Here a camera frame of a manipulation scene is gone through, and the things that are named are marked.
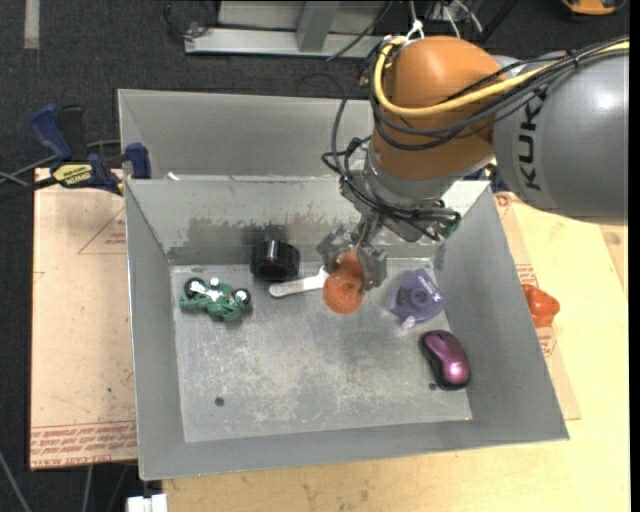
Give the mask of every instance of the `cardboard sheet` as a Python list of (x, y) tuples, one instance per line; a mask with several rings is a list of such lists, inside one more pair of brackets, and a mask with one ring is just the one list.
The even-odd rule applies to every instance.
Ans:
[(124, 200), (35, 195), (32, 469), (137, 457)]

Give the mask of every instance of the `green toy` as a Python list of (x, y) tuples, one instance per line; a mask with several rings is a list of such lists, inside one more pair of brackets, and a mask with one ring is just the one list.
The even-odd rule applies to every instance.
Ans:
[(184, 293), (186, 297), (180, 297), (181, 309), (204, 309), (224, 322), (237, 319), (251, 302), (249, 290), (234, 290), (216, 277), (209, 281), (209, 286), (199, 277), (191, 278), (184, 285)]

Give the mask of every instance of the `blue clamp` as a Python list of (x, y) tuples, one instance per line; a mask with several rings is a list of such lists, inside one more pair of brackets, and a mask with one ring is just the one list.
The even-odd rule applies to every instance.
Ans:
[[(100, 155), (89, 153), (82, 137), (81, 115), (79, 109), (57, 114), (56, 105), (49, 104), (29, 120), (36, 139), (57, 157), (56, 165), (50, 168), (51, 177), (66, 188), (91, 187), (121, 195), (122, 180), (104, 165)], [(66, 132), (69, 132), (71, 140), (65, 136)], [(117, 160), (118, 164), (131, 162), (134, 178), (151, 177), (149, 157), (140, 143), (129, 144), (124, 154), (109, 160), (112, 163)]]

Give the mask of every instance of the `orange ball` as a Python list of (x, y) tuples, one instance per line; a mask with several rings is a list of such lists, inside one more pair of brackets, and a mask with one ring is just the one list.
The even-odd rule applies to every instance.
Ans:
[(336, 263), (336, 271), (324, 282), (322, 298), (334, 313), (350, 315), (362, 305), (364, 273), (355, 250), (342, 253)]
[(327, 277), (322, 287), (322, 298), (329, 309), (341, 315), (355, 313), (362, 304), (362, 279), (338, 271)]

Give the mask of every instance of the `white spoon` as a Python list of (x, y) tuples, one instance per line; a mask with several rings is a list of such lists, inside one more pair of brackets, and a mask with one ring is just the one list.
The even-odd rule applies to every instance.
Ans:
[(269, 286), (269, 293), (272, 297), (284, 297), (285, 295), (292, 295), (294, 293), (306, 292), (308, 290), (318, 290), (324, 286), (324, 282), (329, 273), (320, 268), (318, 275), (305, 277), (304, 279), (298, 279), (296, 281), (286, 281), (284, 283), (272, 284)]

